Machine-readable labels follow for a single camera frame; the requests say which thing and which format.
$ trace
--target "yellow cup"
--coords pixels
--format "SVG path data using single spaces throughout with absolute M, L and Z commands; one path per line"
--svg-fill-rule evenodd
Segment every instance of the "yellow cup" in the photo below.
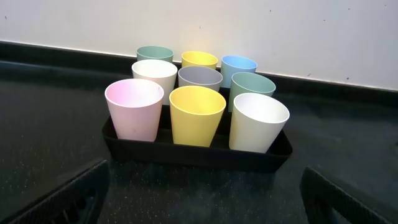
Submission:
M 209 147 L 226 106 L 224 97 L 203 86 L 183 86 L 169 98 L 173 142 Z
M 203 66 L 216 69 L 218 62 L 216 56 L 205 52 L 184 52 L 181 57 L 182 67 Z

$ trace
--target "pastel cup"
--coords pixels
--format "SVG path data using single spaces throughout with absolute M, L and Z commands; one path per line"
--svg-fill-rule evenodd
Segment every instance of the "pastel cup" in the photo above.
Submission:
M 255 72 L 257 63 L 249 58 L 238 55 L 227 55 L 221 60 L 221 87 L 231 88 L 232 75 L 238 72 Z
M 163 88 L 144 79 L 110 84 L 105 98 L 118 139 L 155 141 L 162 109 Z
M 279 101 L 258 93 L 243 93 L 234 100 L 229 148 L 265 153 L 289 119 Z
M 202 86 L 183 86 L 170 94 L 173 142 L 209 147 L 226 102 L 218 92 Z
M 231 91 L 229 92 L 228 112 L 234 108 L 234 99 L 242 93 L 260 93 L 272 96 L 276 90 L 275 84 L 266 77 L 249 72 L 239 72 L 232 76 Z
M 172 63 L 173 56 L 173 51 L 165 47 L 145 46 L 137 49 L 137 61 L 157 59 Z
M 163 60 L 141 60 L 132 65 L 132 75 L 134 78 L 142 78 L 159 84 L 163 90 L 163 105 L 169 105 L 169 95 L 174 89 L 177 67 Z
M 184 52 L 181 55 L 181 58 L 182 58 L 181 62 L 182 67 L 202 66 L 202 67 L 216 69 L 218 63 L 218 59 L 216 56 L 206 52 L 196 52 L 196 51 Z
M 218 91 L 221 81 L 223 81 L 221 73 L 207 67 L 188 66 L 178 71 L 179 87 L 195 85 Z

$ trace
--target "cup rim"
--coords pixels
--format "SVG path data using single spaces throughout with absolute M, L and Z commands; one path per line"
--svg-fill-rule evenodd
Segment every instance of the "cup rim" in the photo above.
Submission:
M 220 96 L 222 99 L 224 99 L 224 100 L 223 100 L 223 102 L 224 102 L 224 103 L 223 103 L 223 107 L 222 107 L 221 110 L 219 110 L 219 111 L 217 111 L 217 112 L 214 112 L 214 113 L 206 113 L 206 114 L 203 114 L 203 113 L 192 113 L 192 112 L 183 110 L 183 109 L 181 109 L 180 107 L 176 106 L 176 105 L 174 104 L 174 102 L 172 101 L 172 94 L 173 94 L 176 90 L 181 89 L 181 88 L 205 88 L 206 91 L 207 91 L 207 90 L 209 90 L 209 91 L 214 91 L 214 92 L 216 92 L 216 93 L 218 94 L 218 96 Z M 203 86 L 182 86 L 182 87 L 178 87 L 178 88 L 176 88 L 175 90 L 173 90 L 173 91 L 170 93 L 170 95 L 169 95 L 169 100 L 170 100 L 170 104 L 173 105 L 174 107 L 176 107 L 176 109 L 178 109 L 178 110 L 180 110 L 180 111 L 183 111 L 183 112 L 185 112 L 185 113 L 188 113 L 188 114 L 200 115 L 200 116 L 208 116 L 208 115 L 218 114 L 219 112 L 225 110 L 225 107 L 226 107 L 226 100 L 225 100 L 225 98 L 224 98 L 220 93 L 218 93 L 217 91 L 212 90 L 212 89 L 210 89 L 210 88 L 203 87 Z
M 184 78 L 180 75 L 180 71 L 183 70 L 183 69 L 185 69 L 185 68 L 190 68 L 190 67 L 198 67 L 198 68 L 200 68 L 200 69 L 202 69 L 202 68 L 203 68 L 203 69 L 209 69 L 209 70 L 211 70 L 212 72 L 218 73 L 218 74 L 220 75 L 220 77 L 221 77 L 221 80 L 218 81 L 218 82 L 216 82 L 216 83 L 210 83 L 210 84 L 202 84 L 202 83 L 195 83 L 195 82 L 188 81 L 188 80 L 184 79 Z M 223 78 L 223 75 L 222 75 L 219 71 L 217 71 L 217 70 L 215 70 L 215 69 L 212 69 L 212 68 L 208 68 L 208 67 L 202 67 L 202 66 L 186 66 L 186 67 L 180 68 L 180 70 L 178 71 L 178 77 L 180 77 L 182 80 L 184 80 L 184 81 L 186 81 L 186 82 L 192 83 L 192 84 L 194 84 L 194 85 L 201 85 L 201 86 L 216 85 L 216 84 L 221 83 L 221 82 L 223 81 L 223 79 L 224 79 L 224 78 Z
M 166 57 L 150 57 L 150 56 L 145 56 L 145 55 L 143 55 L 143 54 L 140 54 L 140 53 L 138 52 L 138 50 L 143 49 L 143 48 L 146 48 L 146 47 L 156 47 L 156 48 L 160 48 L 160 49 L 166 49 L 166 50 L 169 50 L 169 51 L 171 52 L 171 55 L 166 56 Z M 169 57 L 174 56 L 174 52 L 173 52 L 172 49 L 169 49 L 169 48 L 167 48 L 167 47 L 155 46 L 155 45 L 149 45 L 149 46 L 139 47 L 139 48 L 136 50 L 136 54 L 137 54 L 137 55 L 140 55 L 140 56 L 143 56 L 143 57 L 151 58 L 151 59 L 165 59 L 165 58 L 169 58 Z
M 252 67 L 252 68 L 242 68 L 242 67 L 234 66 L 234 65 L 231 65 L 230 63 L 226 63 L 226 62 L 224 61 L 224 58 L 226 58 L 226 57 L 238 57 L 238 58 L 243 58 L 243 59 L 245 59 L 245 60 L 250 60 L 250 61 L 254 62 L 254 64 L 256 64 L 256 66 L 255 66 L 255 67 Z M 222 61 L 223 63 L 225 63 L 226 65 L 229 65 L 229 66 L 234 67 L 234 68 L 239 68 L 239 69 L 254 69 L 254 68 L 257 68 L 257 67 L 258 67 L 257 62 L 255 62 L 254 60 L 252 60 L 252 59 L 250 59 L 250 58 L 243 57 L 243 56 L 240 56 L 240 55 L 225 55 L 225 56 L 221 59 L 221 61 Z
M 108 93 L 108 89 L 111 86 L 113 86 L 113 85 L 115 85 L 115 84 L 117 84 L 119 82 L 151 82 L 151 83 L 156 84 L 158 87 L 160 87 L 160 89 L 162 90 L 162 96 L 158 100 L 154 101 L 153 103 L 150 103 L 150 104 L 144 105 L 144 106 L 126 106 L 126 105 L 121 105 L 121 104 L 116 103 L 115 101 L 109 99 L 108 98 L 108 94 L 107 94 Z M 144 108 L 146 106 L 152 106 L 152 105 L 158 103 L 159 101 L 162 101 L 162 99 L 164 97 L 164 89 L 159 84 L 157 84 L 156 82 L 153 82 L 153 81 L 150 81 L 150 80 L 145 80 L 145 79 L 142 79 L 142 78 L 127 78 L 127 79 L 119 80 L 119 81 L 116 81 L 116 82 L 110 84 L 108 87 L 106 87 L 104 94 L 105 94 L 106 100 L 108 100 L 109 102 L 111 102 L 112 104 L 114 104 L 116 106 L 120 106 L 120 107 L 123 107 L 123 108 Z
M 280 106 L 282 106 L 282 107 L 287 111 L 287 117 L 286 117 L 286 119 L 284 119 L 284 120 L 282 120 L 282 121 L 278 121 L 278 122 L 265 122 L 265 121 L 259 121 L 258 119 L 254 119 L 254 118 L 252 118 L 252 117 L 246 115 L 245 113 L 243 113 L 243 112 L 236 106 L 236 99 L 237 99 L 238 97 L 243 97 L 243 95 L 251 95 L 251 94 L 256 94 L 256 95 L 260 95 L 261 97 L 269 98 L 269 99 L 271 99 L 272 101 L 275 101 L 275 102 L 276 102 L 277 104 L 279 104 Z M 258 94 L 258 93 L 242 93 L 242 94 L 239 94 L 239 95 L 236 96 L 235 99 L 234 99 L 234 108 L 236 108 L 236 109 L 237 109 L 241 114 L 243 114 L 245 117 L 247 117 L 247 118 L 249 118 L 249 119 L 251 119 L 251 120 L 253 120 L 253 121 L 261 122 L 261 123 L 264 123 L 264 124 L 280 124 L 280 123 L 286 122 L 286 121 L 290 118 L 290 111 L 289 111 L 289 109 L 287 109 L 287 107 L 286 107 L 283 103 L 281 103 L 279 100 L 276 100 L 276 99 L 274 99 L 274 98 L 272 98 L 272 97 L 270 97 L 270 96 L 263 95 L 263 94 Z
M 138 72 L 137 69 L 134 68 L 134 66 L 136 67 L 136 66 L 138 66 L 138 65 L 140 65 L 140 64 L 143 64 L 143 63 L 151 63 L 151 62 L 160 63 L 160 64 L 163 63 L 163 64 L 165 64 L 165 65 L 166 65 L 166 64 L 167 64 L 167 65 L 172 65 L 172 66 L 173 66 L 173 71 L 172 71 L 170 74 L 166 74 L 166 75 L 164 75 L 164 76 L 153 77 L 153 76 L 148 76 L 148 75 L 142 74 L 142 72 Z M 132 70 L 133 72 L 135 72 L 136 74 L 142 75 L 143 77 L 147 77 L 147 78 L 167 78 L 167 77 L 172 77 L 173 75 L 175 75 L 175 74 L 178 72 L 177 66 L 175 66 L 173 63 L 171 63 L 171 62 L 166 62 L 166 61 L 164 61 L 164 60 L 159 60 L 159 59 L 147 59 L 147 60 L 140 60 L 140 61 L 134 62 L 133 65 L 131 65 L 131 70 Z
M 187 60 L 187 59 L 184 57 L 184 55 L 185 55 L 185 54 L 188 54 L 188 53 L 200 53 L 200 54 L 209 55 L 210 57 L 213 57 L 213 58 L 216 59 L 216 63 L 206 63 L 206 64 L 205 64 L 205 63 L 201 63 L 201 64 L 197 64 L 196 62 L 192 62 L 192 61 L 190 61 L 190 60 Z M 207 66 L 207 65 L 214 65 L 214 64 L 217 64 L 217 63 L 218 63 L 218 58 L 217 58 L 216 56 L 214 56 L 214 55 L 212 55 L 212 54 L 210 54 L 210 53 L 207 53 L 207 52 L 201 52 L 201 51 L 195 51 L 195 50 L 191 50 L 191 51 L 187 51 L 187 52 L 182 53 L 182 54 L 181 54 L 181 58 L 184 59 L 184 60 L 186 60 L 187 62 L 194 63 L 194 64 L 197 64 L 197 65 L 204 65 L 204 66 Z
M 265 76 L 262 76 L 262 75 L 259 75 L 259 76 L 262 77 L 262 78 L 265 78 L 267 81 L 269 81 L 269 82 L 271 82 L 271 83 L 273 84 L 274 88 L 273 88 L 271 91 L 255 91 L 255 90 L 250 90 L 250 89 L 248 89 L 248 88 L 246 88 L 246 87 L 243 87 L 243 86 L 241 86 L 240 84 L 238 84 L 238 83 L 234 80 L 234 76 L 235 76 L 236 74 L 240 74 L 240 73 L 245 73 L 245 74 L 250 74 L 250 75 L 259 75 L 259 74 L 252 73 L 252 72 L 237 72 L 237 73 L 235 73 L 235 74 L 232 75 L 232 77 L 231 77 L 232 82 L 234 82 L 237 86 L 239 86 L 239 87 L 241 87 L 241 88 L 243 88 L 243 89 L 245 89 L 245 90 L 247 90 L 247 91 L 251 91 L 251 92 L 254 92 L 254 93 L 271 93 L 271 92 L 273 92 L 273 91 L 276 90 L 276 85 L 275 85 L 275 83 L 274 83 L 272 80 L 270 80 L 269 78 L 267 78 L 267 77 L 265 77 Z

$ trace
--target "white wall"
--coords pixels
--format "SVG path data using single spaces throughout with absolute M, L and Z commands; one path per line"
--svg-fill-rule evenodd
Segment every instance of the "white wall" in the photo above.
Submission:
M 0 0 L 0 40 L 239 54 L 260 72 L 398 90 L 397 0 Z

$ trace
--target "black baseboard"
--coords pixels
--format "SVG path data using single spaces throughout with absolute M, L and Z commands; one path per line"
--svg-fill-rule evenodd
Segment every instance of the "black baseboard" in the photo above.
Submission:
M 136 61 L 136 58 L 0 42 L 0 62 L 2 61 L 35 65 L 42 68 L 52 67 L 54 70 L 67 69 L 61 72 L 64 75 L 73 74 L 71 72 L 73 70 L 84 70 L 90 76 L 101 75 L 102 78 L 106 77 L 108 80 L 117 80 L 120 79 L 121 75 L 131 76 L 131 65 Z M 276 84 L 276 94 L 302 95 L 398 107 L 398 92 L 396 91 L 318 82 L 266 73 L 259 74 L 270 78 Z

